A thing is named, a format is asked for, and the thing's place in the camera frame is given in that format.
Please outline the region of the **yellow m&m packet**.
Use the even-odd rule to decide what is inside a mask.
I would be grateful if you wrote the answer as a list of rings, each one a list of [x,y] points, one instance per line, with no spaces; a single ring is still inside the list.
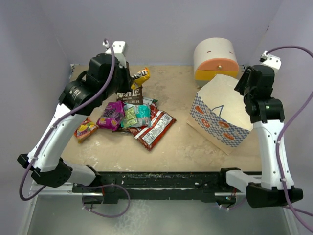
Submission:
[[[138,73],[132,76],[132,85],[131,89],[135,90],[142,87],[143,83],[145,83],[150,78],[150,71],[147,67],[140,70]]]

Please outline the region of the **brown potato chips bag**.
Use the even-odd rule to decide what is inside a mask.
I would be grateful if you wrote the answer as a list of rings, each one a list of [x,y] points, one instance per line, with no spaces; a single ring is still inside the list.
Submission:
[[[142,88],[131,90],[130,92],[126,93],[117,93],[117,101],[120,100],[123,101],[124,105],[125,104],[142,105],[143,104]],[[128,132],[128,128],[122,128],[122,126],[120,125],[116,132]]]

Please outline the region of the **purple snack packet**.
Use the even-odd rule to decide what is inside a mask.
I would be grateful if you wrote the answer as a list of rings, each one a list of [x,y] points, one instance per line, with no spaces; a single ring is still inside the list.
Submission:
[[[97,120],[100,129],[116,131],[125,117],[123,101],[109,102]]]

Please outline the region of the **teal snack packet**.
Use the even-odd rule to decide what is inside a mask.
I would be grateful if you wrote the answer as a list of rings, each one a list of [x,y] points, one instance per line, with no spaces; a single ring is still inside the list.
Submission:
[[[132,105],[125,104],[124,110],[129,107],[134,107],[136,112],[136,117],[138,123],[129,127],[129,128],[137,128],[137,127],[150,127],[151,126],[151,114],[150,114],[150,106],[146,104],[142,105]]]

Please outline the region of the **green candy packet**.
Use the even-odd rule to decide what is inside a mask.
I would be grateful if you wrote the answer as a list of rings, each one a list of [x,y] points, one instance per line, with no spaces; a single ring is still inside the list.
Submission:
[[[134,107],[129,107],[125,109],[125,116],[121,123],[122,128],[128,128],[137,124],[137,117]]]

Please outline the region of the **blue checkered paper bag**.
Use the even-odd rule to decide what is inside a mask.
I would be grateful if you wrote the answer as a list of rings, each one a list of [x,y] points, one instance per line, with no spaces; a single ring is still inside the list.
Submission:
[[[234,90],[237,83],[233,77],[216,75],[196,93],[186,121],[227,155],[253,129],[243,98]]]

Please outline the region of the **red doritos bag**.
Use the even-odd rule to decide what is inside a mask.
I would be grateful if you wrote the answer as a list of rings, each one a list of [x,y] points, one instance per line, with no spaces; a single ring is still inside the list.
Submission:
[[[129,128],[129,132],[148,151],[164,137],[170,127],[177,121],[167,112],[160,110],[155,102],[150,104],[151,127]]]

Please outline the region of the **orange snack packet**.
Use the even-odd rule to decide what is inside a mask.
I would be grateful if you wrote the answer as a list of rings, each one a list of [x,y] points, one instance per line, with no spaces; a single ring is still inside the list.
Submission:
[[[75,130],[74,136],[77,139],[78,143],[82,143],[88,137],[90,137],[99,127],[87,117],[83,123]]]

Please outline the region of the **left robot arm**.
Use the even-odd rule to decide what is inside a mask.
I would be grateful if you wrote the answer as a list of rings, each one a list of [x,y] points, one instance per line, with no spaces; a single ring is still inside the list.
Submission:
[[[90,191],[99,190],[99,174],[90,166],[70,164],[61,154],[74,132],[92,111],[115,92],[131,88],[129,65],[122,52],[98,54],[91,58],[88,70],[66,85],[55,114],[33,150],[18,157],[20,165],[31,170],[39,185],[57,188],[66,182],[78,183]]]

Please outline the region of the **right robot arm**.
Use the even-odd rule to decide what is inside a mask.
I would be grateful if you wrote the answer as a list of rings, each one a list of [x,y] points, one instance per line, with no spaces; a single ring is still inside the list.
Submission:
[[[257,132],[262,162],[261,179],[231,168],[217,180],[218,188],[230,191],[233,187],[245,193],[252,208],[286,206],[303,199],[303,190],[294,186],[291,177],[283,129],[284,108],[272,97],[274,69],[265,65],[249,66],[235,91],[243,96],[245,110]]]

